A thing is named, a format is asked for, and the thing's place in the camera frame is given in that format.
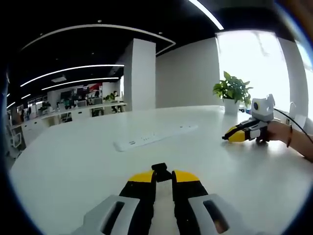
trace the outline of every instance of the ceiling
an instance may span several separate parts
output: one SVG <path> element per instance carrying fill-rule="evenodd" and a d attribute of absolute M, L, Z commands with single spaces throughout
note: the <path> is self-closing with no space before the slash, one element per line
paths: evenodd
<path fill-rule="evenodd" d="M 225 30 L 271 30 L 280 37 L 292 40 L 292 35 L 272 10 L 270 0 L 200 2 L 214 14 Z M 0 69 L 10 81 L 8 104 L 20 102 L 26 94 L 31 94 L 30 99 L 43 94 L 47 90 L 41 89 L 55 85 L 51 79 L 62 75 L 67 81 L 120 77 L 123 74 L 120 67 L 84 68 L 45 76 L 20 87 L 31 79 L 58 70 L 123 63 L 125 47 L 133 38 L 155 42 L 157 52 L 171 46 L 159 53 L 160 56 L 183 45 L 214 37 L 218 31 L 187 0 L 115 0 L 114 3 L 91 2 L 75 7 L 53 2 L 34 6 L 27 4 L 19 9 L 7 6 L 6 9 L 6 15 L 2 16 L 5 17 L 2 19 L 5 37 L 1 44 L 4 60 Z M 104 24 L 131 29 L 104 27 Z"/>

